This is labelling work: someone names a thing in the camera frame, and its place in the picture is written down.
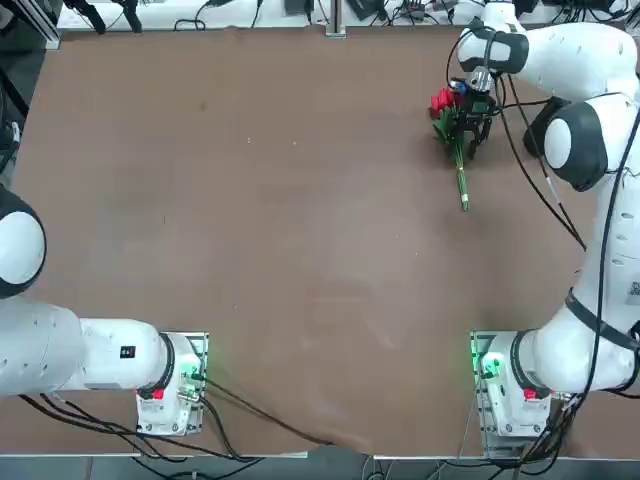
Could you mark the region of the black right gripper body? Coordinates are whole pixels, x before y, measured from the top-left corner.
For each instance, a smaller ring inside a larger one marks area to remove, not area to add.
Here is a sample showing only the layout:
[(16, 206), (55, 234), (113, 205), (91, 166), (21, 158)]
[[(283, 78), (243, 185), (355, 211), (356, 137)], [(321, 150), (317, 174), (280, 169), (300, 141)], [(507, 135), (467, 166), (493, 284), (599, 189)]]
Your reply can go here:
[(468, 89), (461, 97), (460, 107), (467, 117), (484, 119), (495, 115), (496, 100), (489, 91)]

